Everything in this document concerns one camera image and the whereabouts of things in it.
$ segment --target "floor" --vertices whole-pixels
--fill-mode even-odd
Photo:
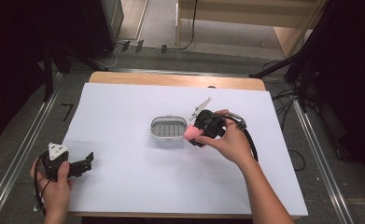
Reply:
[[[248,74],[261,71],[274,61],[284,59],[271,27],[252,26],[250,32],[248,31],[250,35],[246,33],[239,34],[237,31],[231,32],[231,35],[225,35],[227,33],[225,31],[229,32],[232,29],[231,27],[225,27],[221,24],[200,25],[199,22],[196,26],[197,30],[195,30],[195,45],[192,45],[191,49],[185,51],[168,50],[165,54],[161,54],[160,45],[174,46],[175,44],[175,19],[172,19],[175,17],[174,3],[175,0],[166,1],[166,3],[162,0],[150,0],[148,2],[147,14],[137,38],[137,40],[144,40],[145,48],[140,53],[135,53],[135,47],[130,46],[125,51],[116,50],[115,55],[117,58],[114,54],[109,53],[101,62],[105,64],[117,62],[115,66],[108,68],[111,71],[145,69],[152,71],[217,73],[226,77],[246,77]],[[164,12],[164,17],[170,19],[160,20],[157,17],[159,15],[158,10]],[[186,26],[185,28],[184,30],[187,32],[184,32],[183,39],[187,43],[189,40],[189,27]],[[0,210],[0,223],[38,223],[43,221],[41,215],[33,212],[33,184],[28,171],[31,168],[32,161],[40,152],[46,149],[49,142],[63,141],[69,123],[77,109],[83,85],[89,80],[93,72],[87,65],[75,59],[71,59],[71,62],[73,64],[71,73],[61,74],[55,78],[57,97],[49,106],[50,111],[41,123],[41,130],[33,139],[32,144],[30,146],[24,145],[24,138],[30,131],[30,126],[35,121],[36,114],[41,107],[46,106],[42,103],[43,87],[29,98],[24,108],[9,123],[0,137],[0,153],[2,154],[0,156],[0,183],[7,173],[7,168],[13,163],[15,155],[19,155],[19,149],[21,147],[30,148],[26,155],[21,158],[25,161],[22,167],[10,168],[16,173],[16,179],[13,188],[4,192],[8,194],[8,197]],[[272,96],[288,88],[282,78],[286,69],[278,70],[263,79],[266,89]],[[69,115],[67,113],[69,108],[64,106],[65,104],[74,105]],[[281,107],[280,102],[274,101],[275,110]],[[365,167],[358,162],[340,161],[334,150],[334,142],[330,138],[320,116],[312,110],[308,110],[307,116],[311,121],[316,138],[332,170],[338,188],[343,193],[353,221],[345,221],[340,214],[336,213],[324,177],[318,168],[316,157],[298,118],[298,111],[292,107],[286,116],[284,138],[288,149],[291,150],[292,163],[296,170],[300,170],[296,171],[296,176],[309,211],[308,217],[302,217],[296,220],[296,223],[365,223]],[[134,220],[124,221],[125,223],[135,223]],[[67,223],[81,223],[81,217],[69,217]],[[149,220],[148,223],[192,222],[191,220],[163,219]]]

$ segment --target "gray floor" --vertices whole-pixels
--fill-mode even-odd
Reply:
[[[149,43],[149,39],[152,38],[146,38],[146,43]],[[201,42],[197,41],[196,44],[196,48],[199,49]],[[262,57],[255,57],[239,56],[239,53],[219,54],[216,50],[209,53],[169,50],[166,54],[161,54],[159,49],[147,48],[142,49],[141,53],[135,54],[134,46],[123,52],[118,50],[116,53],[118,55],[118,63],[110,70],[145,69],[219,73],[228,77],[244,77],[248,74],[257,73],[262,70],[264,64],[280,58],[277,54],[267,57],[266,52],[262,52]],[[31,164],[35,157],[47,149],[49,142],[60,143],[63,141],[69,123],[77,109],[83,85],[89,80],[93,72],[85,64],[74,59],[71,60],[73,62],[73,69],[70,74],[63,75],[63,82],[59,86],[60,91],[55,99],[55,103],[0,212],[0,223],[40,223],[43,221],[43,217],[33,211],[35,203],[33,195],[34,186],[29,177]],[[112,53],[109,53],[101,62],[112,64],[114,60]],[[276,95],[288,87],[282,78],[286,69],[279,70],[272,74],[271,77],[263,79],[266,89],[272,95]],[[43,105],[43,95],[44,88],[42,87],[31,96],[24,108],[9,123],[7,129],[0,137],[0,182],[7,171],[8,165],[11,164],[17,153],[24,136],[28,132],[36,113]],[[66,118],[66,121],[63,120],[67,114],[68,107],[62,106],[62,104],[74,105],[73,111]],[[274,109],[280,106],[279,102],[274,101]],[[320,116],[311,110],[308,111],[308,116],[312,121],[319,143],[347,201],[347,206],[355,223],[365,223],[365,167],[360,163],[340,161],[334,152],[335,145],[333,140],[330,138]],[[291,108],[288,112],[284,137],[288,149],[298,151],[305,160],[304,169],[296,172],[296,175],[301,185],[309,216],[302,217],[296,222],[340,223],[294,108]],[[293,152],[290,153],[290,157],[296,169],[302,167],[301,157]],[[80,221],[80,217],[69,217],[67,223],[80,223]]]

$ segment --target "pink object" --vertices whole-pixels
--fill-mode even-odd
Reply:
[[[204,132],[203,130],[198,129],[194,127],[192,124],[190,124],[186,129],[186,131],[184,132],[183,137],[185,138],[185,140],[190,141],[191,139],[202,135],[203,132]]]

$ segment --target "hand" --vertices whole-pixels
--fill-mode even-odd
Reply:
[[[34,178],[35,163],[31,168],[30,176]],[[41,172],[37,172],[39,191],[43,191],[46,205],[45,223],[64,223],[71,197],[72,181],[68,180],[69,162],[64,161],[58,170],[58,181],[50,181]]]
[[[215,112],[219,115],[226,115],[229,110],[224,109]],[[209,145],[217,149],[226,159],[242,166],[246,160],[255,160],[251,152],[251,146],[244,133],[237,127],[237,124],[225,119],[226,132],[223,137],[213,139],[206,136],[198,136],[195,140],[199,143]]]

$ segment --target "white plastic connector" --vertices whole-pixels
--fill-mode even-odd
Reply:
[[[69,147],[63,145],[57,145],[49,143],[49,156],[50,160],[54,161],[59,156],[63,155],[63,153],[68,150]]]

